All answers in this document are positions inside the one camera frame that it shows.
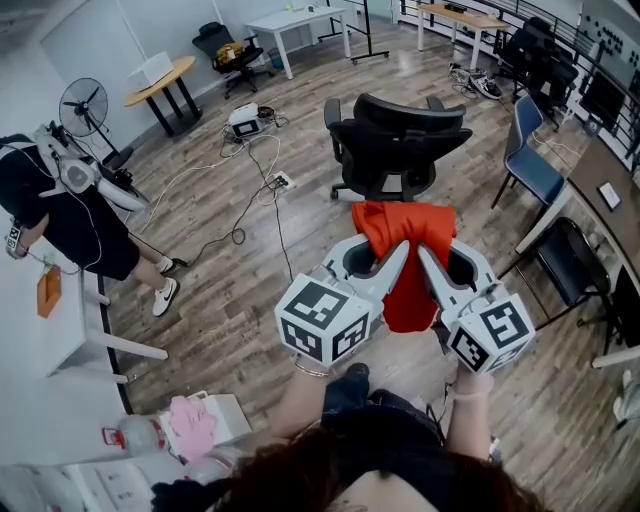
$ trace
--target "table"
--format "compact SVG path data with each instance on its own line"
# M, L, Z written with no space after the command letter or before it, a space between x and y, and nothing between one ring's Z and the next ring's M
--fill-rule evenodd
M48 261L55 261L66 271L77 266L57 252L46 240L40 239L32 247L39 258L47 255ZM4 251L0 256L3 269L3 287L0 302L3 307L0 318L4 325L4 335L13 343L22 344L15 364L22 365L22 371L35 378L45 378L58 370L82 374L91 378L125 383L127 378L104 370L86 366L61 366L85 343L123 350L154 359L166 359L165 350L149 347L141 343L105 334L102 330L87 325L85 300L109 305L110 301L96 291L86 289L84 273L74 275L61 273L62 296L48 318L36 314L36 285L42 273L43 264L33 258L14 261Z
M621 199L613 211L598 191L598 187L607 181ZM626 167L599 139L591 142L558 197L518 244L516 251L523 253L570 199L575 199L604 233L640 294L640 189ZM637 357L640 357L640 347L627 348L596 357L592 365L601 368Z
M471 65L469 69L473 71L478 66L478 54L480 53L480 41L482 40L482 32L485 30L506 30L509 24L496 18L491 18L484 13L454 12L444 8L444 4L418 4L418 50L424 49L424 16L425 14L434 14L447 18L453 22L451 28L451 42L456 42L456 33L458 31L458 23L469 25L475 29L476 35L473 41L473 52L471 54Z
M257 32L267 32L273 34L278 45L278 51L280 52L280 58L284 65L284 70L289 80L293 79L293 73L291 73L291 66L289 65L289 59L287 59L287 52L284 49L282 43L282 32L290 30L292 28L300 27L302 25L310 25L315 21L331 18L332 16L339 16L340 23L342 24L342 41L344 43L344 54L349 59L351 58L351 47L349 46L349 34L347 32L347 23L344 18L346 9L340 7L314 7L314 12L309 12L305 7L301 11L280 11L265 18L261 18L256 21L247 23L247 27L252 36ZM311 35L312 44L316 44L316 38L313 33Z
M151 110L158 118L158 121L160 121L160 124L164 128L164 131L168 137L175 137L176 135L180 135L181 133L186 132L191 127L193 127L202 117L202 110L196 107L196 104L193 102L193 99L191 98L191 95L189 94L189 91L187 90L187 87L184 85L184 82L181 78L182 75L191 66L193 66L195 61L196 58L193 56L182 57L180 59L174 60L173 71L163 76L151 87L147 87L142 91L127 94L127 97L124 99L124 106L131 107L140 103L141 101L146 100L147 104L149 105L149 107L151 107ZM169 85L171 85L173 82L176 83L178 89L180 89L180 92L182 93L182 96L184 96L184 99L187 101L189 110L191 110L190 114L183 114L183 112L180 110L180 107L178 107L176 100L173 99L171 91L169 91L168 89ZM177 126L171 126L169 124L169 121L167 121L167 119L162 115L162 112L160 112L158 105L156 105L156 102L152 98L154 94L160 91L163 92L163 94L167 98L167 101L169 102L169 105L171 105L171 108L176 114L178 121Z

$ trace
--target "blue chair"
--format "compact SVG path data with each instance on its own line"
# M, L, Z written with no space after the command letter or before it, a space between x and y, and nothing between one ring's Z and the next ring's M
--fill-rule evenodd
M491 209L498 204L511 178L513 178L511 188L519 181L542 202L543 206L538 219L560 193L564 183L562 175L527 144L527 139L540 127L542 120L542 114L531 96L527 95L516 101L515 115L511 122L507 149L504 153L504 166L508 174L493 200Z

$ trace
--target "sneakers on floor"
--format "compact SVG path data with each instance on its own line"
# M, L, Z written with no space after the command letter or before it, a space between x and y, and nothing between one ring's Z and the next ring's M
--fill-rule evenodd
M487 98L499 100L502 97L502 91L493 78L489 78L484 71L471 73L469 76L471 83L478 91Z
M175 279L167 277L167 284L164 289L156 290L156 301L153 303L153 316L162 316L167 312L179 289L180 283Z
M158 272L160 272L161 274L165 274L169 272L173 267L175 267L176 264L173 262L171 258L163 256L160 262L156 263L155 266L158 269Z

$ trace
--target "orange fabric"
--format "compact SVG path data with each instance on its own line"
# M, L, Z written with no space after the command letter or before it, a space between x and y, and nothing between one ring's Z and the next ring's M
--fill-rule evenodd
M394 332L424 331L438 309L431 299L418 258L419 242L427 245L446 269L451 240L456 235L456 215L451 206L425 203L356 203L351 209L358 233L367 235L381 261L403 240L409 240L409 257L395 288L384 299L384 318Z

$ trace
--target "robotic arm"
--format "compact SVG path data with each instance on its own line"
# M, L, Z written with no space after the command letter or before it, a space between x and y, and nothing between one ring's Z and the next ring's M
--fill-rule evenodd
M310 275L298 275L276 306L284 345L327 367L353 353L380 325L382 299L409 255L407 240L376 263L365 235L336 244ZM449 270L420 245L418 256L440 310L432 326L443 347L474 373L517 357L535 335L520 297L509 295L487 260L453 241Z

